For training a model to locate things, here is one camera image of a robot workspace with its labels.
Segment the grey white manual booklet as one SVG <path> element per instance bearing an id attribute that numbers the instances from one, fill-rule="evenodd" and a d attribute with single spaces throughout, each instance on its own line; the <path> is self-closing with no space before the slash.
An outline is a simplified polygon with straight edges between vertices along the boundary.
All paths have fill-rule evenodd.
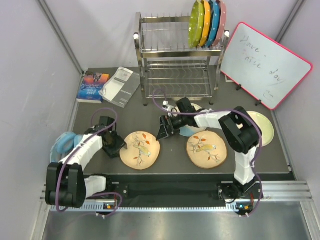
<path id="1" fill-rule="evenodd" d="M 119 67 L 99 91 L 99 94 L 103 100 L 125 108 L 140 84 L 140 75 L 138 73 L 128 68 Z"/>

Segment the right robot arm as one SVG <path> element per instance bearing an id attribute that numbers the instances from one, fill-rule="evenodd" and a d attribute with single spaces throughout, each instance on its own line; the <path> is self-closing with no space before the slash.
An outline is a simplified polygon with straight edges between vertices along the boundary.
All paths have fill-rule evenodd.
<path id="1" fill-rule="evenodd" d="M 235 172 L 233 175 L 233 192 L 239 198 L 245 198 L 256 183 L 257 174 L 254 163 L 262 146 L 262 130 L 242 107 L 234 109 L 212 110 L 192 106 L 184 97 L 177 101 L 176 107 L 164 101 L 155 106 L 167 113 L 160 117 L 160 129 L 157 140 L 180 133 L 185 126 L 222 130 L 229 146 L 235 152 Z"/>

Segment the steel two-tier dish rack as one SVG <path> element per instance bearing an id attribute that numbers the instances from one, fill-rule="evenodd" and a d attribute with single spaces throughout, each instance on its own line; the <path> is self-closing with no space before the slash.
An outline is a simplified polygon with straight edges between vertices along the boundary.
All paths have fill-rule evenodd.
<path id="1" fill-rule="evenodd" d="M 190 48 L 188 21 L 182 15 L 143 17 L 136 12 L 133 39 L 143 105 L 164 97 L 214 103 L 230 32 L 223 32 L 217 46 Z"/>

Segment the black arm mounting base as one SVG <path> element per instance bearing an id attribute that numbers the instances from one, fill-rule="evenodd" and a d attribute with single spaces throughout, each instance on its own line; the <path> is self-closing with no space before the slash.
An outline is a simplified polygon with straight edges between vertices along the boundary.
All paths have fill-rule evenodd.
<path id="1" fill-rule="evenodd" d="M 262 183 L 255 177 L 247 186 L 231 174 L 109 175 L 106 192 L 119 194 L 130 209 L 195 210 L 235 204 L 236 211 L 251 213 L 263 199 Z"/>

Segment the blue polka dot plate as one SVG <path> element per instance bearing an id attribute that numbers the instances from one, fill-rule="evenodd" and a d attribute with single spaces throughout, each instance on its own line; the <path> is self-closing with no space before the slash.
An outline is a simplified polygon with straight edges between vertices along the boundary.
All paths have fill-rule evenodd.
<path id="1" fill-rule="evenodd" d="M 204 45 L 205 48 L 211 48 L 213 46 L 214 40 L 216 39 L 218 27 L 220 23 L 220 6 L 215 0 L 210 0 L 209 2 L 211 8 L 211 22 L 210 30 Z"/>

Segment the green polka dot plate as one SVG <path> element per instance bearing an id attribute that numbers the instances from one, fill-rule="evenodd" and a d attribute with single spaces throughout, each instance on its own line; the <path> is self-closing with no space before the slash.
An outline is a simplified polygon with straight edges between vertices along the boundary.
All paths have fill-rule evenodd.
<path id="1" fill-rule="evenodd" d="M 188 46 L 196 48 L 201 40 L 204 26 L 205 8 L 201 0 L 193 4 L 188 23 Z"/>

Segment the blue and cream plate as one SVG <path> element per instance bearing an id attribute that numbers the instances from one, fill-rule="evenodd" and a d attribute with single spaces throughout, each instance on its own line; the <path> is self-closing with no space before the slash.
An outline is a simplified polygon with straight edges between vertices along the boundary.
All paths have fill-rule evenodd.
<path id="1" fill-rule="evenodd" d="M 195 108 L 196 111 L 202 108 L 201 106 L 195 103 L 191 103 L 191 105 Z M 174 109 L 175 109 L 173 110 L 174 112 L 177 112 L 177 113 L 180 112 L 178 107 L 175 107 Z M 186 125 L 180 128 L 180 135 L 184 137 L 191 137 L 196 133 L 205 131 L 206 129 L 207 129 L 206 127 L 193 127 L 193 126 Z"/>

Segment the blue cover paperback book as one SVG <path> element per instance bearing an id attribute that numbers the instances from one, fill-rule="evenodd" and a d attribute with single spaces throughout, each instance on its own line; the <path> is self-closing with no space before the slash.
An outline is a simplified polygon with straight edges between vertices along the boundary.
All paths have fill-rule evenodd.
<path id="1" fill-rule="evenodd" d="M 100 95 L 100 91 L 109 79 L 109 74 L 87 71 L 77 93 L 77 102 L 101 104 L 103 97 Z"/>

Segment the pink framed whiteboard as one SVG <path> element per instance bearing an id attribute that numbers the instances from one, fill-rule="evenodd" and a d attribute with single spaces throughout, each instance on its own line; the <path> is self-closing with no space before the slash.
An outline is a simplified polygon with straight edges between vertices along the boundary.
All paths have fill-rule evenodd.
<path id="1" fill-rule="evenodd" d="M 230 38 L 221 71 L 270 110 L 313 70 L 308 60 L 245 22 Z"/>

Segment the orange polka dot plate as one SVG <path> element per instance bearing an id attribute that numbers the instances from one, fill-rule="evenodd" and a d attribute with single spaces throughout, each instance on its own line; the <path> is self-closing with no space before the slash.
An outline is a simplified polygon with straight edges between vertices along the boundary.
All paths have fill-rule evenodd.
<path id="1" fill-rule="evenodd" d="M 204 7 L 204 18 L 203 18 L 203 27 L 202 27 L 202 35 L 198 44 L 198 47 L 204 47 L 210 30 L 211 24 L 211 6 L 207 0 L 201 1 Z"/>

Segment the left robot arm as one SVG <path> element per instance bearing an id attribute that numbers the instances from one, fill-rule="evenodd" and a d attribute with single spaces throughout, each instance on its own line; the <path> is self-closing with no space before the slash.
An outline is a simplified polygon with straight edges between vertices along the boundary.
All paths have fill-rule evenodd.
<path id="1" fill-rule="evenodd" d="M 60 208 L 80 208 L 95 194 L 109 198 L 114 187 L 107 182 L 107 177 L 85 177 L 84 169 L 98 151 L 103 150 L 113 159 L 120 156 L 125 146 L 124 139 L 117 133 L 116 120 L 108 116 L 100 117 L 99 123 L 84 134 L 63 133 L 50 151 L 45 202 Z"/>

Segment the pink polka dot plate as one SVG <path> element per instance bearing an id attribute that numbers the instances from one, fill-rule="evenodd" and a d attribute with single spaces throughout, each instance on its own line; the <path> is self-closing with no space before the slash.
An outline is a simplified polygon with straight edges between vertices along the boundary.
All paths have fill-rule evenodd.
<path id="1" fill-rule="evenodd" d="M 214 42 L 211 45 L 212 47 L 217 46 L 219 44 L 220 40 L 222 39 L 224 31 L 225 31 L 226 21 L 227 21 L 226 4 L 221 0 L 217 0 L 216 2 L 218 3 L 218 6 L 219 6 L 219 26 L 217 29 L 217 33 L 216 33 Z"/>

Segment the green and cream plate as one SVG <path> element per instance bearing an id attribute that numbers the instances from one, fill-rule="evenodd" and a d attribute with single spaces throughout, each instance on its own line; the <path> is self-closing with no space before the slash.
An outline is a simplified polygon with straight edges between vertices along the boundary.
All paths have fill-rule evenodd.
<path id="1" fill-rule="evenodd" d="M 275 130 L 271 121 L 256 111 L 248 111 L 248 114 L 262 131 L 262 147 L 269 145 L 275 136 Z"/>

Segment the beige bird plate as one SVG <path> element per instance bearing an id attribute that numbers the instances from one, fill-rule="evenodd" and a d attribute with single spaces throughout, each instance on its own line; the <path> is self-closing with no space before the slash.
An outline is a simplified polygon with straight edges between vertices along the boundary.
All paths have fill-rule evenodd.
<path id="1" fill-rule="evenodd" d="M 121 149 L 121 161 L 134 170 L 150 168 L 158 159 L 161 145 L 156 137 L 145 131 L 135 131 L 125 138 L 127 149 Z"/>
<path id="2" fill-rule="evenodd" d="M 216 168 L 228 156 L 225 141 L 213 131 L 201 131 L 189 137 L 186 152 L 191 162 L 201 169 Z"/>

